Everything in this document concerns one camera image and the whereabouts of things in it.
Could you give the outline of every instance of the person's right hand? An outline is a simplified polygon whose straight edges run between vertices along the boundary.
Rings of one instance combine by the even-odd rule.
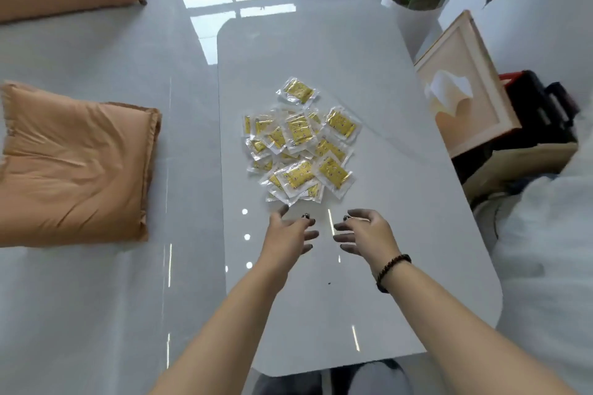
[[[401,255],[391,227],[374,210],[348,210],[348,214],[352,217],[334,225],[334,228],[352,233],[336,234],[334,240],[342,242],[340,247],[345,252],[362,256],[376,278],[391,259]]]

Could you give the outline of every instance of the white table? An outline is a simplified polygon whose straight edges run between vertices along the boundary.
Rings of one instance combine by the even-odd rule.
[[[275,90],[296,76],[324,91],[321,107],[345,105],[365,124],[346,166],[358,180],[344,199],[326,190],[321,204],[299,201],[287,214],[311,213],[320,237],[271,309],[256,370],[282,376],[424,351],[364,260],[333,242],[329,212],[337,222],[348,208],[381,212],[414,264],[496,324],[498,278],[389,10],[349,2],[230,20],[218,55],[227,291],[256,262],[278,207],[245,171],[241,114],[276,103]]]

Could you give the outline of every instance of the white cloth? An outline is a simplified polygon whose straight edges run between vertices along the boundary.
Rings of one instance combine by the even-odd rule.
[[[555,180],[523,192],[492,260],[503,311],[498,330],[593,393],[593,136]]]

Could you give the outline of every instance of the plant pot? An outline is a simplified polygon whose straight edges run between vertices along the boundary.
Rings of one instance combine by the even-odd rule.
[[[434,10],[417,11],[399,5],[394,0],[381,1],[381,5],[393,11],[396,24],[400,32],[402,32],[404,42],[412,60],[414,60],[428,33],[436,24],[447,2],[449,0],[441,3],[441,6]]]

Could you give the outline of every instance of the orange cushion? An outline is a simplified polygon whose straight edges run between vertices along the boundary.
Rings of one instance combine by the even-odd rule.
[[[2,86],[0,246],[147,240],[158,109]]]

